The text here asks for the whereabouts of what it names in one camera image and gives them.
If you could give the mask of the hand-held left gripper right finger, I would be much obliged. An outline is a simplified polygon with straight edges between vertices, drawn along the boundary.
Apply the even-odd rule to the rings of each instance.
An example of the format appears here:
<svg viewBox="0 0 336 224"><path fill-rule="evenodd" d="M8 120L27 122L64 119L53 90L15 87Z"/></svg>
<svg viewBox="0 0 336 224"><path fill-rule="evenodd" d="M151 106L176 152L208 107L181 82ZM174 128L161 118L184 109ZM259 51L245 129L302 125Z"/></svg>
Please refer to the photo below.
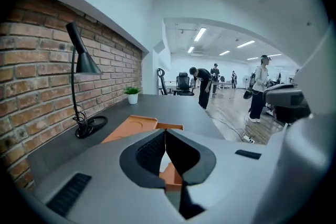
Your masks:
<svg viewBox="0 0 336 224"><path fill-rule="evenodd" d="M180 214L193 223L259 223L262 196L280 151L182 130L165 132L166 152L182 178Z"/></svg>

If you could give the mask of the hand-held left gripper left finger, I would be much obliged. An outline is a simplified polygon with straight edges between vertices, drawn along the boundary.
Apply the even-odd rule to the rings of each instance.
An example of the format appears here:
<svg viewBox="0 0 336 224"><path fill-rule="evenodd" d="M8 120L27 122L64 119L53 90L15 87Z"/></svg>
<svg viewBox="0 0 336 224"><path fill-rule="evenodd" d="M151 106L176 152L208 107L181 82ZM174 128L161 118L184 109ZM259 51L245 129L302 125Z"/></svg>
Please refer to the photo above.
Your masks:
<svg viewBox="0 0 336 224"><path fill-rule="evenodd" d="M159 177L164 131L95 145L23 192L46 223L183 223Z"/></svg>

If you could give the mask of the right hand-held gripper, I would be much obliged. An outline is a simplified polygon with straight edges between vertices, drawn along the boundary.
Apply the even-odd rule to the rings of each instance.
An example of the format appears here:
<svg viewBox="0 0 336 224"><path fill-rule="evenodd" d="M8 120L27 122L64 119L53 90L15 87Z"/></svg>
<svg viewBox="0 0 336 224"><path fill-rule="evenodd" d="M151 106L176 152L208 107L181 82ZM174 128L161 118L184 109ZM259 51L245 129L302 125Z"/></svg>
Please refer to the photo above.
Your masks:
<svg viewBox="0 0 336 224"><path fill-rule="evenodd" d="M317 48L295 75L295 84L277 84L263 93L266 103L273 105L274 118L292 124L310 113L333 112L333 24L321 38ZM308 106L302 104L302 94Z"/></svg>

